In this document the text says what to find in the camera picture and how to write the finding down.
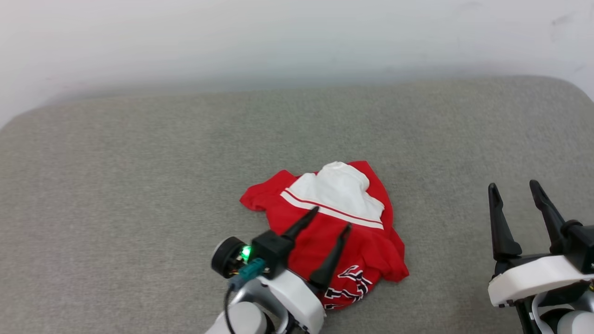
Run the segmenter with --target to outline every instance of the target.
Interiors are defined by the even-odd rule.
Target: printed logo
[[[343,290],[335,290],[333,288],[328,288],[328,290],[326,290],[326,293],[324,294],[324,296],[328,299],[340,298],[340,297],[344,296],[344,297],[352,300],[353,303],[363,299],[363,296],[365,296],[365,294],[367,292],[369,292],[369,286],[372,284],[372,282],[369,281],[368,279],[366,279],[365,277],[363,277],[363,270],[357,270],[358,268],[359,268],[359,266],[351,266],[351,267],[347,268],[344,272],[338,274],[339,278],[347,278],[352,281],[355,281],[355,283],[357,285],[356,293],[349,292],[344,289]],[[332,309],[336,308],[337,306],[339,306],[339,305],[325,304],[324,308],[326,310],[332,310]]]

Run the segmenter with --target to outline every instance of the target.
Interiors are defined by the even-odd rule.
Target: black mount
[[[511,235],[510,227],[503,214],[503,201],[497,186],[489,185],[489,212],[491,214],[491,241],[493,243],[493,259],[496,261],[493,278],[513,267],[546,256],[564,255],[583,274],[594,273],[594,226],[583,226],[576,220],[565,221],[553,205],[541,185],[530,180],[530,191],[534,204],[541,211],[546,231],[551,240],[547,254],[522,255],[522,248]],[[548,291],[539,306],[572,303],[588,289],[589,282],[576,283],[563,288]],[[535,321],[530,318],[534,296],[517,301],[507,301],[508,306],[515,306],[524,333],[540,334]]]
[[[297,236],[309,226],[319,209],[320,207],[318,206],[311,209],[280,236],[272,230],[268,230],[255,237],[252,240],[252,249],[248,262],[256,258],[263,259],[268,269],[263,275],[268,279],[274,279],[281,274],[283,270],[288,268],[289,254],[295,248]],[[338,236],[336,245],[334,245],[330,254],[322,262],[320,267],[311,273],[307,283],[314,293],[323,293],[328,290],[346,240],[349,238],[351,228],[352,225],[348,223]]]

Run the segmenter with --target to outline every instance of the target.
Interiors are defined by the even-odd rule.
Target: red jersey
[[[380,278],[398,282],[408,276],[405,246],[392,227],[386,189],[366,161],[333,162],[300,177],[280,171],[253,185],[240,199],[251,210],[266,211],[272,229],[284,233],[307,211],[318,214],[295,242],[289,269],[307,279],[330,253],[346,224],[352,230],[330,287],[322,298],[327,310],[360,300]]]

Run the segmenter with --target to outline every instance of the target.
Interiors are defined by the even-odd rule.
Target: gray cushion
[[[525,254],[548,237],[528,181],[590,222],[594,104],[563,81],[485,78],[122,97],[52,106],[0,132],[0,333],[201,333],[222,239],[267,228],[239,198],[281,169],[367,160],[410,276],[331,312],[325,333],[520,333],[490,305],[487,185]]]

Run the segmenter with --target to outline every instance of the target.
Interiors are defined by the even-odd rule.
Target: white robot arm
[[[288,334],[297,327],[309,334],[320,332],[326,313],[317,294],[323,294],[330,284],[351,225],[346,225],[328,257],[305,280],[287,268],[287,261],[297,235],[318,209],[313,208],[281,236],[269,230],[255,237],[251,245],[230,237],[217,246],[211,266],[230,278],[229,290],[225,311],[207,334]],[[231,291],[237,294],[229,303]],[[278,328],[254,303],[280,320]]]
[[[525,334],[594,333],[594,226],[565,222],[541,185],[530,181],[551,240],[550,253],[520,256],[497,186],[489,186],[493,258],[488,292],[493,306],[515,307]],[[555,307],[541,312],[541,307]]]

